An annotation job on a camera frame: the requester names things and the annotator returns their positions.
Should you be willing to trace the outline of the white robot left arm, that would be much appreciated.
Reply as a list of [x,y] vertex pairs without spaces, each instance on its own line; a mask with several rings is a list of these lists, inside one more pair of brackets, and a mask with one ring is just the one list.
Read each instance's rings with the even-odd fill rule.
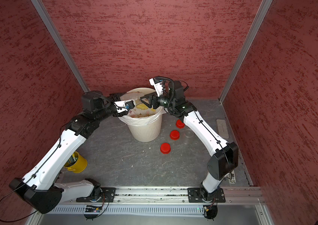
[[15,178],[10,188],[26,203],[42,214],[58,204],[77,198],[92,202],[103,199],[100,184],[91,179],[58,184],[56,178],[74,152],[99,127],[100,123],[117,114],[120,94],[105,97],[99,91],[82,95],[83,111],[65,125],[59,139],[40,162],[23,178]]

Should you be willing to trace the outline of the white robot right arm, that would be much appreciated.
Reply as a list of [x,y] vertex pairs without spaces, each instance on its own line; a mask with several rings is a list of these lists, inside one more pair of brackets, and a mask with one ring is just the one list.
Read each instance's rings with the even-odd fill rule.
[[140,98],[147,107],[163,107],[190,128],[204,144],[211,156],[207,163],[208,174],[201,183],[203,198],[215,193],[222,180],[238,166],[239,148],[234,142],[229,143],[204,120],[197,108],[185,98],[188,87],[181,81],[158,76],[149,80],[155,92]]

